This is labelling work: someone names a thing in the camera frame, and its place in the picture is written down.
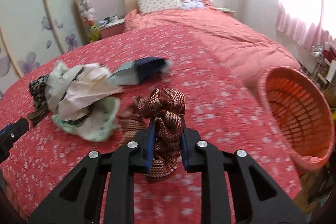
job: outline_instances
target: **nightstand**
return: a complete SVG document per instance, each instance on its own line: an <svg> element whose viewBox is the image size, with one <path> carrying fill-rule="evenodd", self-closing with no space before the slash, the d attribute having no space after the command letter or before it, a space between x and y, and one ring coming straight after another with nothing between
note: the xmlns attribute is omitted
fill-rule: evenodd
<svg viewBox="0 0 336 224"><path fill-rule="evenodd" d="M115 22L111 22L107 25L99 27L101 37L102 38L113 37L114 35L123 33L125 28L124 23L125 20L122 18L118 19Z"/></svg>
<svg viewBox="0 0 336 224"><path fill-rule="evenodd" d="M224 8L224 7L215 7L217 10L226 13L229 16L235 17L235 11Z"/></svg>

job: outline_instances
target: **white patterned pillow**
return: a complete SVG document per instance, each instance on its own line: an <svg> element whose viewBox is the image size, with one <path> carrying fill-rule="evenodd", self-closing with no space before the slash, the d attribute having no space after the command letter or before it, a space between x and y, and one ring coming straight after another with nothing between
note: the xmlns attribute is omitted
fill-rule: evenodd
<svg viewBox="0 0 336 224"><path fill-rule="evenodd" d="M181 0L138 0L139 12L142 15L170 10L181 9Z"/></svg>

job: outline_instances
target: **pink bedspread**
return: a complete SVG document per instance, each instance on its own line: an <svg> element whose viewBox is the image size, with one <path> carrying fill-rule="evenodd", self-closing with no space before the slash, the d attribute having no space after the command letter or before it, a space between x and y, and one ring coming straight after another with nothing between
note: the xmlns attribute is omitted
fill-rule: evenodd
<svg viewBox="0 0 336 224"><path fill-rule="evenodd" d="M206 9L166 10L145 16L134 10L125 20L125 31L172 23L187 27L247 87L254 87L270 67L300 67L285 47L210 5Z"/></svg>
<svg viewBox="0 0 336 224"><path fill-rule="evenodd" d="M187 28L174 25L128 32L77 48L59 59L68 67L99 62L114 71L125 62L147 56L170 59L171 71L163 79L125 87L120 95L122 108L134 96L148 96L155 87L181 91L186 98L186 124L198 130L202 139L228 152L245 149L291 198L296 196L300 180L275 121ZM34 110L29 82L50 73L55 62L39 67L8 89L0 103L0 128ZM107 142L88 142L57 129L50 116L19 139L1 165L28 215L88 152L114 151L122 136L118 132ZM199 223L200 174L187 174L179 161L173 176L161 182L148 184L143 175L135 175L134 213L137 224Z"/></svg>

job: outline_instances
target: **silver screw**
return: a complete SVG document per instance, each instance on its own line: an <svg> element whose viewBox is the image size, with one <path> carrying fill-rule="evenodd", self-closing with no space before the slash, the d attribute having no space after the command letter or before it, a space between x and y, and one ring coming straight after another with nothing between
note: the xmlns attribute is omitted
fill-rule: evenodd
<svg viewBox="0 0 336 224"><path fill-rule="evenodd" d="M207 147L208 146L208 143L206 141L198 141L197 142L197 145L199 147Z"/></svg>
<svg viewBox="0 0 336 224"><path fill-rule="evenodd" d="M98 155L99 155L99 153L97 151L91 151L89 153L89 158L94 159L94 158L97 158Z"/></svg>
<svg viewBox="0 0 336 224"><path fill-rule="evenodd" d="M241 158L244 158L244 157L247 156L247 153L246 153L245 150L240 149L240 150L237 151L237 156L241 157Z"/></svg>
<svg viewBox="0 0 336 224"><path fill-rule="evenodd" d="M131 141L127 144L129 148L136 148L138 146L138 143L135 141Z"/></svg>

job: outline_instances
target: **brown knit scarf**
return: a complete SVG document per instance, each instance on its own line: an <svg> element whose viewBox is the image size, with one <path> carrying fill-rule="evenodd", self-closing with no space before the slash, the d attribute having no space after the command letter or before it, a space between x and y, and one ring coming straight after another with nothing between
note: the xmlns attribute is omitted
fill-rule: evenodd
<svg viewBox="0 0 336 224"><path fill-rule="evenodd" d="M118 115L124 132L120 145L132 141L139 130L147 128L143 118L155 118L154 159L151 173L146 174L148 182L163 180L176 169L182 132L180 115L184 113L185 97L181 92L156 88L148 100L137 97Z"/></svg>

